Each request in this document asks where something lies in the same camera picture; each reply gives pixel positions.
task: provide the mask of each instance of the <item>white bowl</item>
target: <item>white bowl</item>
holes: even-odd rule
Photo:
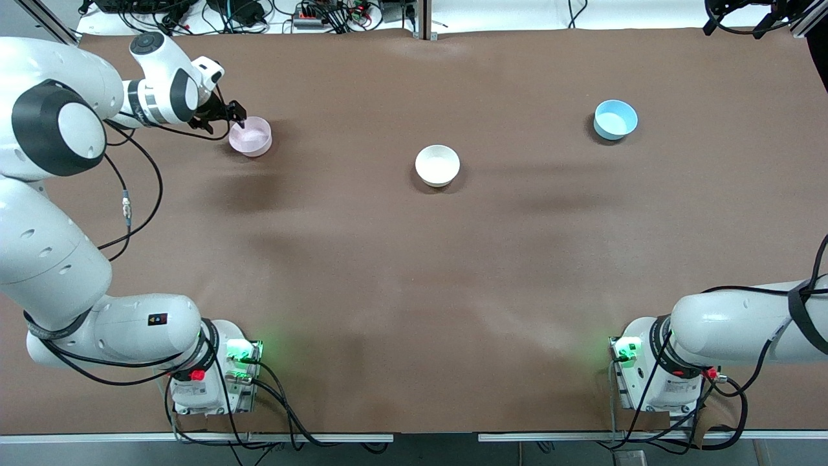
[[[460,172],[460,157],[446,146],[428,146],[417,154],[414,168],[428,186],[443,187]]]
[[[273,143],[270,124],[259,117],[248,117],[244,128],[234,124],[230,128],[230,146],[248,157],[258,157],[267,152]]]

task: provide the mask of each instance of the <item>brown table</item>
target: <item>brown table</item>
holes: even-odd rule
[[[131,78],[129,41],[83,47]],[[164,202],[110,293],[187,294],[264,340],[311,431],[606,430],[607,337],[712,285],[804,278],[826,232],[828,97],[784,32],[176,41],[226,67],[225,97],[276,142],[253,161],[139,130]],[[641,119],[615,144],[590,129],[611,98]],[[463,164],[442,191],[412,171],[434,143]],[[140,221],[152,171],[129,146],[111,155]],[[122,234],[105,164],[48,187],[97,244]],[[20,309],[0,303],[4,434],[168,430],[153,384],[32,362]],[[825,369],[769,365],[749,428],[828,428]],[[260,406],[239,424],[283,419]]]

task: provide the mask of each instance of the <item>gray floor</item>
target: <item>gray floor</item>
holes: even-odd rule
[[[743,440],[721,452],[692,451],[677,457],[645,446],[647,464],[651,466],[810,466],[828,464],[828,441],[767,440],[760,463],[753,442]],[[560,442],[556,450],[543,454],[535,444],[522,445],[522,463],[526,466],[611,466],[609,452],[593,443]],[[328,449],[307,445],[301,452],[288,445],[283,451],[270,453],[265,465],[437,465],[501,466],[520,463],[518,444],[481,444],[471,434],[398,435],[382,455],[372,455],[359,445],[340,445]],[[239,456],[245,466],[253,466],[260,453],[244,451]],[[173,442],[100,443],[100,444],[28,444],[0,445],[3,466],[234,466],[233,454],[226,447],[182,445]]]

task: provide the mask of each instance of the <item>black strap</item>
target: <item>black strap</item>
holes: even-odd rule
[[[23,310],[23,317],[26,318],[26,326],[29,328],[29,333],[31,333],[35,337],[38,337],[41,340],[60,340],[61,338],[66,338],[72,333],[75,333],[75,331],[78,328],[80,328],[81,325],[83,325],[84,320],[86,320],[86,316],[89,315],[89,311],[91,310],[91,308],[86,309],[84,313],[80,314],[77,318],[75,318],[75,320],[68,326],[62,328],[61,330],[55,331],[46,330],[40,325],[37,325],[35,323],[35,320],[31,318],[31,315],[28,312],[26,312],[25,309]]]
[[[816,330],[816,326],[811,321],[811,315],[805,309],[805,302],[807,302],[810,295],[802,294],[804,289],[813,289],[809,286],[810,280],[800,283],[796,288],[787,292],[787,311],[791,314],[791,319],[799,327],[799,331],[805,336],[805,339],[820,350],[824,354],[828,354],[828,342]]]

